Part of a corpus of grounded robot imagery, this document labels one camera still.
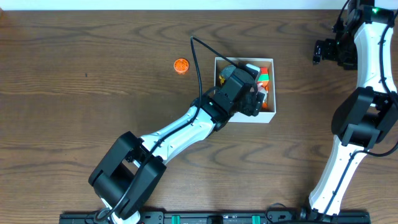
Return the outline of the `grey yellow toy truck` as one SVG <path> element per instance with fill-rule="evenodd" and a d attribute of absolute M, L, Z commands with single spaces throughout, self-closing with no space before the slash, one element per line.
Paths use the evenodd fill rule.
<path fill-rule="evenodd" d="M 222 71 L 220 71 L 220 73 L 218 74 L 218 79 L 221 86 L 223 86 L 227 79 L 230 78 L 235 69 L 236 67 L 234 65 L 228 65 L 224 69 L 222 69 Z"/>

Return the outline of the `pink duck toy with hat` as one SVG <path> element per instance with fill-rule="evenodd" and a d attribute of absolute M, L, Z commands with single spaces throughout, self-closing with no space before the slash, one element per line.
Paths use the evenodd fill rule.
<path fill-rule="evenodd" d="M 263 94 L 262 109 L 267 109 L 268 108 L 268 104 L 267 104 L 268 91 L 267 91 L 267 89 L 264 88 L 263 86 L 259 85 L 258 92 Z"/>

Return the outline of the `colourful puzzle cube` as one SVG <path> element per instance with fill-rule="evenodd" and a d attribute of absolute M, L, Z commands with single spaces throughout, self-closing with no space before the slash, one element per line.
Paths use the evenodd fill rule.
<path fill-rule="evenodd" d="M 269 72 L 267 67 L 261 67 L 258 75 L 257 84 L 263 88 L 267 88 L 269 84 Z"/>

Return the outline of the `orange round gear toy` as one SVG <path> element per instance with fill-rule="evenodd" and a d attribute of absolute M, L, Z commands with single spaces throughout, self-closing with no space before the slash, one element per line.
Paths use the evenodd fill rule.
<path fill-rule="evenodd" d="M 189 69 L 189 62 L 187 59 L 184 58 L 179 58 L 174 61 L 174 70 L 179 74 L 179 75 L 184 75 Z"/>

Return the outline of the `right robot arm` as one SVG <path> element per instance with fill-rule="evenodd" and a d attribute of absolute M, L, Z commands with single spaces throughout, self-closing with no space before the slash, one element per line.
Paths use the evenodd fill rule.
<path fill-rule="evenodd" d="M 357 70 L 356 89 L 336 109 L 332 122 L 333 148 L 317 186 L 310 193 L 306 221 L 369 223 L 361 212 L 340 212 L 346 189 L 367 156 L 386 157 L 397 150 L 374 153 L 397 121 L 397 88 L 391 70 L 391 38 L 397 13 L 375 1 L 346 1 L 347 18 L 337 18 L 334 39 L 316 41 L 313 64 L 335 61 Z"/>

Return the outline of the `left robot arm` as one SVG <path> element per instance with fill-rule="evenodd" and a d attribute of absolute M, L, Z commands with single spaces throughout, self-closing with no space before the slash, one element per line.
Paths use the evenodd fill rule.
<path fill-rule="evenodd" d="M 251 64 L 234 67 L 221 87 L 195 99 L 178 120 L 152 134 L 122 134 L 91 173 L 88 182 L 106 207 L 93 221 L 111 216 L 126 221 L 136 215 L 163 176 L 167 163 L 184 149 L 222 129 L 235 113 L 257 116 L 265 97 L 256 78 L 261 69 Z"/>

